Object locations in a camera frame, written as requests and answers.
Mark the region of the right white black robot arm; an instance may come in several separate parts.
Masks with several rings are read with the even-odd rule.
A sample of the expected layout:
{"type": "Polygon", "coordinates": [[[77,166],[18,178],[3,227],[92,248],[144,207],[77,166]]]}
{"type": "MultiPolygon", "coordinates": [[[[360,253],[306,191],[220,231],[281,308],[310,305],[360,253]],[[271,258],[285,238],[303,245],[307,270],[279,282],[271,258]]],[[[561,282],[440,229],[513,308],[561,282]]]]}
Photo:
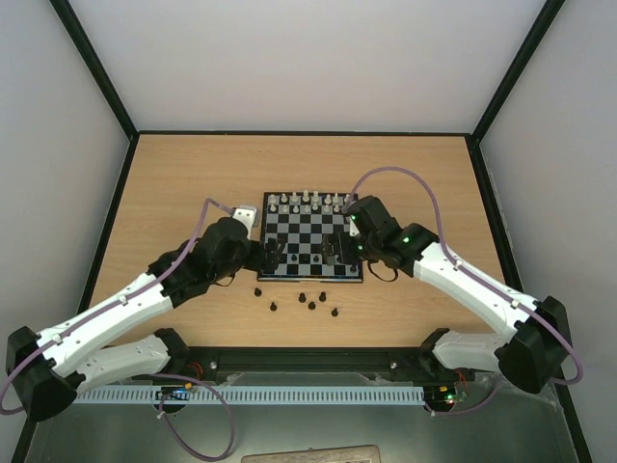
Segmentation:
{"type": "Polygon", "coordinates": [[[420,354],[421,368],[431,377],[456,368],[498,371],[520,390],[538,394],[571,351],[567,312],[559,300],[538,300],[495,280],[419,224],[328,234],[322,256],[329,265],[380,261],[439,289],[492,328],[490,334],[434,333],[420,354]]]}

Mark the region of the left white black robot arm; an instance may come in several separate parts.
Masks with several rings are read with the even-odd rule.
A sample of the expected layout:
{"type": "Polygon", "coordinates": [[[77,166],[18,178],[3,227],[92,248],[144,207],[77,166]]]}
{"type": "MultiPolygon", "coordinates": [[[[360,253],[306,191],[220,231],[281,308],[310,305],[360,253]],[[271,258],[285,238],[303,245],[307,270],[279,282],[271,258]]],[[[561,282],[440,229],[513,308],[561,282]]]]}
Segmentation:
{"type": "Polygon", "coordinates": [[[75,317],[38,332],[27,326],[8,337],[8,385],[18,412],[33,422],[55,417],[81,394],[139,375],[176,374],[188,347],[172,328],[120,346],[111,341],[167,313],[241,269],[274,267],[275,239],[252,240],[247,210],[238,209],[197,231],[177,249],[162,254],[116,294],[75,317]]]}

